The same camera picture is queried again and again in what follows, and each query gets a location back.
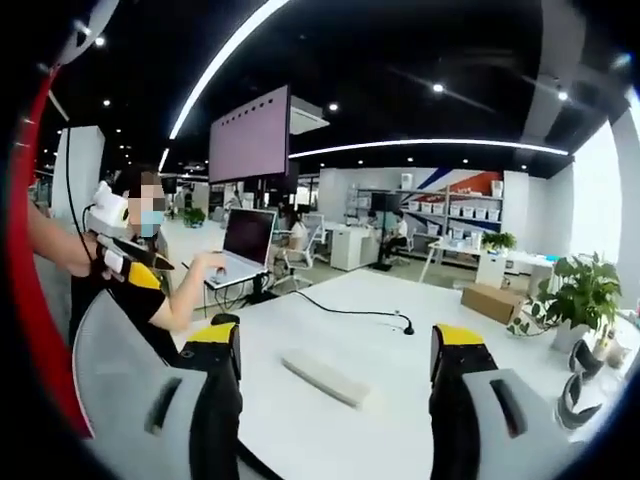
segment white chair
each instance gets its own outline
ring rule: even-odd
[[[411,253],[413,252],[413,237],[416,234],[416,230],[417,228],[413,228],[411,231],[409,231],[409,235],[407,235],[407,246],[406,247],[396,247],[396,251],[398,252],[404,252],[404,253]],[[411,262],[404,258],[404,257],[400,257],[398,255],[394,256],[391,258],[391,263],[395,264],[395,265],[410,265]]]
[[[307,245],[304,250],[289,250],[284,251],[284,262],[287,265],[289,275],[276,281],[273,287],[282,285],[285,282],[291,280],[296,287],[296,290],[300,289],[299,282],[306,283],[307,285],[313,285],[313,282],[308,278],[298,275],[298,271],[308,271],[313,268],[313,247],[317,240],[318,229],[307,229]]]

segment white table leg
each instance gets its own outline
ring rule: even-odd
[[[424,267],[422,267],[422,273],[420,274],[420,280],[418,282],[422,283],[424,281],[424,276],[427,274],[427,270],[429,269],[429,265],[431,264],[431,259],[433,258],[433,252],[436,249],[433,247],[429,247],[429,256],[427,257],[427,261],[424,263]]]

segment black t-shirt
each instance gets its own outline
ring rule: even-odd
[[[170,365],[178,356],[171,334],[149,323],[166,296],[157,289],[138,287],[115,279],[105,280],[101,273],[92,271],[88,277],[71,277],[71,322],[69,344],[73,345],[80,321],[94,298],[109,288],[115,301],[126,313],[142,336],[160,357]]]

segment person sitting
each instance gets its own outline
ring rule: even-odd
[[[385,242],[383,250],[384,258],[389,258],[394,248],[407,246],[409,226],[404,219],[404,213],[402,213],[402,210],[396,210],[393,214],[396,216],[396,226]]]

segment white pillar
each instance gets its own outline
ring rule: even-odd
[[[622,286],[620,308],[635,308],[640,298],[640,104],[635,93],[631,109],[612,125],[622,190],[622,218],[618,275]]]
[[[67,192],[67,138],[69,129],[60,136],[58,156],[53,171],[51,211],[62,226],[73,229],[73,217]],[[91,203],[100,180],[104,135],[97,126],[71,129],[69,148],[69,184],[76,218],[82,228],[82,210]]]

